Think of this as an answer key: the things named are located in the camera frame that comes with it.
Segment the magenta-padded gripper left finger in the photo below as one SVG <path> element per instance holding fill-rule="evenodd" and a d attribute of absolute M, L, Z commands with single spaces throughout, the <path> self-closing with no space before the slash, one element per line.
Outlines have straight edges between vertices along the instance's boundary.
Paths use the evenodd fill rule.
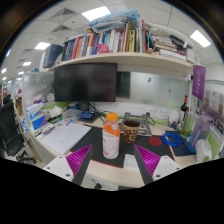
<path fill-rule="evenodd" d="M 76 185 L 81 185 L 92 155 L 93 147 L 88 145 L 68 156 L 56 157 L 44 167 L 44 170 Z"/>

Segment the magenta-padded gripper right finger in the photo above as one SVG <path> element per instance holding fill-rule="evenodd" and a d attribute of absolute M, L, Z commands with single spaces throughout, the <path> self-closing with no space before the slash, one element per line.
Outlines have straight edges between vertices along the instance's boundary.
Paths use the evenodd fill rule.
<path fill-rule="evenodd" d="M 134 146 L 134 156 L 145 185 L 181 170 L 168 155 L 158 156 L 138 145 Z"/>

